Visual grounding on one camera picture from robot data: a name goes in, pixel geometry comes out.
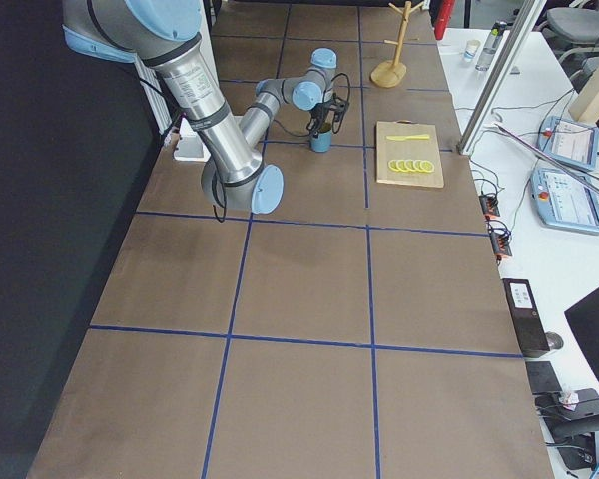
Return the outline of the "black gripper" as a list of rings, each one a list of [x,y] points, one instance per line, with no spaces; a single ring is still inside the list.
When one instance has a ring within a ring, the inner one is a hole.
[[[311,136],[325,133],[325,122],[332,110],[332,102],[322,102],[316,104],[312,109],[312,120],[308,125],[308,132]]]

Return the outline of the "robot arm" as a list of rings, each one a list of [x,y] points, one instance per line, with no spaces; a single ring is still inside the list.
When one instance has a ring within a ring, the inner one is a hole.
[[[239,121],[248,144],[254,146],[270,126],[280,107],[293,105],[311,111],[333,96],[337,55],[329,48],[311,54],[311,65],[301,77],[266,79],[256,87],[256,98]]]
[[[131,63],[140,59],[164,80],[211,157],[202,187],[219,208],[268,214],[284,190],[281,170],[255,145],[277,111],[261,95],[236,119],[201,51],[197,1],[65,1],[68,46],[84,55]]]

